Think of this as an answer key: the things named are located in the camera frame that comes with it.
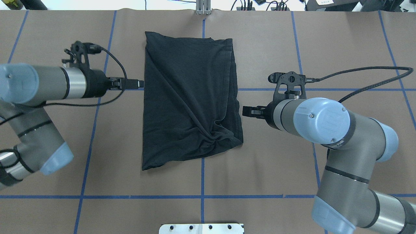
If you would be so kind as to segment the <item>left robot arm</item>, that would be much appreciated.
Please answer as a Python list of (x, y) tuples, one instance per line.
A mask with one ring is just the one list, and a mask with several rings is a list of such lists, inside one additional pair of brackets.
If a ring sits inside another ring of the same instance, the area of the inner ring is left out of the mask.
[(108, 90), (139, 89), (144, 81), (107, 77), (88, 65), (1, 65), (1, 123), (9, 123), (20, 143), (1, 150), (1, 189), (41, 172), (50, 175), (67, 166), (74, 154), (45, 107), (53, 100), (98, 98)]

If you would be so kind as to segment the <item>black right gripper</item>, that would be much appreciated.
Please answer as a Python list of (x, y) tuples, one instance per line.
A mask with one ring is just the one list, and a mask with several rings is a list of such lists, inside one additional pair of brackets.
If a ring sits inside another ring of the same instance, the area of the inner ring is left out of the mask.
[(250, 118), (265, 119), (270, 127), (276, 129), (277, 126), (274, 121), (275, 108), (274, 102), (270, 102), (267, 106), (243, 106), (242, 115)]

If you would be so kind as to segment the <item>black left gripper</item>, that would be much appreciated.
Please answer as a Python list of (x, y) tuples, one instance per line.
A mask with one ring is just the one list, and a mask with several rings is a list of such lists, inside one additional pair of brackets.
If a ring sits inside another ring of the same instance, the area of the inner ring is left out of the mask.
[(85, 98), (98, 98), (105, 95), (107, 90), (126, 90), (144, 88), (144, 81), (121, 77), (106, 77), (103, 71), (89, 69), (85, 75)]

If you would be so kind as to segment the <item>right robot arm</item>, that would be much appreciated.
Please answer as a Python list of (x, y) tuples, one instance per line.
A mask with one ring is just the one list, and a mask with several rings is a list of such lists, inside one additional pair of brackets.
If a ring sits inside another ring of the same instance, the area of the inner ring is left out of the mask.
[(334, 234), (352, 234), (358, 227), (381, 234), (415, 233), (415, 204), (369, 188), (375, 164), (398, 149), (394, 129), (322, 97), (245, 106), (242, 114), (328, 149), (312, 209), (319, 226)]

